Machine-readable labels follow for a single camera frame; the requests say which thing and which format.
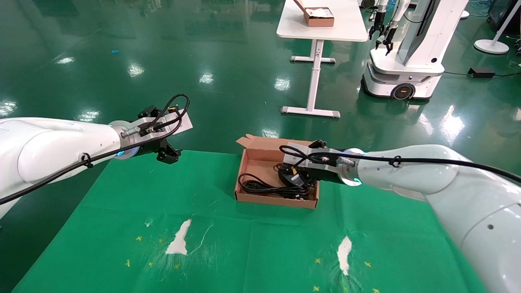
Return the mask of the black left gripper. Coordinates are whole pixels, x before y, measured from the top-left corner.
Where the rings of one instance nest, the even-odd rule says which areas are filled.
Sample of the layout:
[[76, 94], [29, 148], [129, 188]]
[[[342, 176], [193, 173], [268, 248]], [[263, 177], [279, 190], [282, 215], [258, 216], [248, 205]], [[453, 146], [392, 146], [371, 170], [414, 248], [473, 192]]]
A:
[[154, 105], [145, 108], [139, 113], [138, 118], [152, 118], [151, 121], [141, 122], [138, 137], [145, 139], [147, 135], [158, 135], [147, 139], [138, 147], [138, 155], [156, 153], [157, 160], [166, 164], [178, 161], [181, 150], [174, 149], [168, 142], [167, 137], [173, 135], [181, 127], [181, 112], [179, 107], [169, 107], [160, 110]]

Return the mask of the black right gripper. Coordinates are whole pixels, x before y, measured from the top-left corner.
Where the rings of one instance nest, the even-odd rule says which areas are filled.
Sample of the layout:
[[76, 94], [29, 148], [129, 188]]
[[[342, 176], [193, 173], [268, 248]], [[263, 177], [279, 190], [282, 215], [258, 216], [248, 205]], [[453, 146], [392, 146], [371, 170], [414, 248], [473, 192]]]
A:
[[[309, 145], [311, 149], [327, 148], [327, 143], [323, 140], [316, 140]], [[341, 184], [341, 179], [337, 173], [324, 169], [305, 168], [307, 174], [299, 173], [296, 166], [292, 164], [285, 165], [285, 180], [294, 186], [302, 186], [305, 189], [317, 188], [319, 181], [334, 182]]]

